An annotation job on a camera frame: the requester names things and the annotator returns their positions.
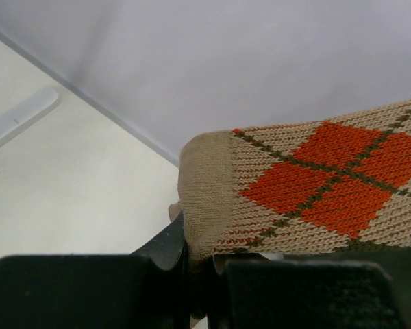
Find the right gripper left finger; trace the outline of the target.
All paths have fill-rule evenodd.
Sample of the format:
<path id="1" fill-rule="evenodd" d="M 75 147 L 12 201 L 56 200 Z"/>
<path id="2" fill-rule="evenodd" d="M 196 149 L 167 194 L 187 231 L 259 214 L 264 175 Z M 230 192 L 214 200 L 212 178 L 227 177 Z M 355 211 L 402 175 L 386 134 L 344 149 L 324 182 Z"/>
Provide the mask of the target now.
<path id="1" fill-rule="evenodd" d="M 187 328 L 181 215 L 131 254 L 0 259 L 0 328 Z"/>

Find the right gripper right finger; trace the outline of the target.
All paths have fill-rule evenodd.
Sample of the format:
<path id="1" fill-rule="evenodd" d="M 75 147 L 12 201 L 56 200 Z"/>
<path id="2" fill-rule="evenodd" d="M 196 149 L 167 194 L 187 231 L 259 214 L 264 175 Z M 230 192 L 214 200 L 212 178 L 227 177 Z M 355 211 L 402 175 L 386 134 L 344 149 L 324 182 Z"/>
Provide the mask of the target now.
<path id="1" fill-rule="evenodd" d="M 209 328 L 411 328 L 411 249 L 217 256 Z"/>

